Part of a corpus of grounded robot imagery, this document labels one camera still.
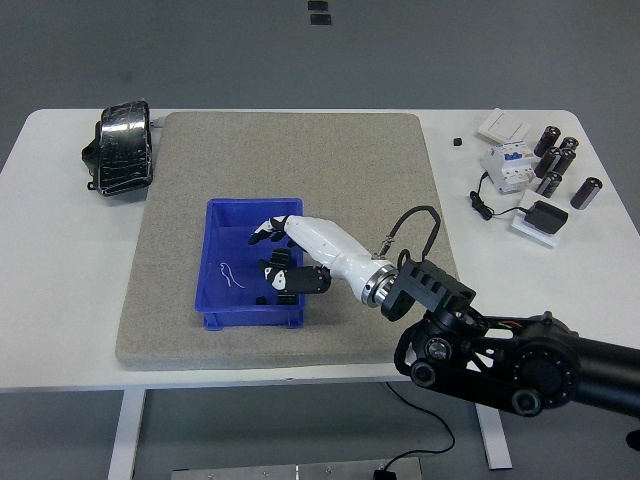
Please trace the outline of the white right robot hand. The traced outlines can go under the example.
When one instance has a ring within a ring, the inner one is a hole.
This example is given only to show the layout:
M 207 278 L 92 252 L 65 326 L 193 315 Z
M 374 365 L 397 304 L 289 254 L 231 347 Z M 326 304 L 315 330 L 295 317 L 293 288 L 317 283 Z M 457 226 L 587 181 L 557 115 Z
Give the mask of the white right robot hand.
M 374 307 L 374 297 L 383 282 L 397 272 L 390 261 L 372 257 L 355 238 L 336 223 L 308 216 L 277 216 L 264 221 L 250 236 L 254 245 L 267 238 L 289 238 L 318 265 L 279 267 L 268 261 L 259 265 L 265 279 L 282 294 L 321 294 L 334 279 L 346 281 L 363 304 Z

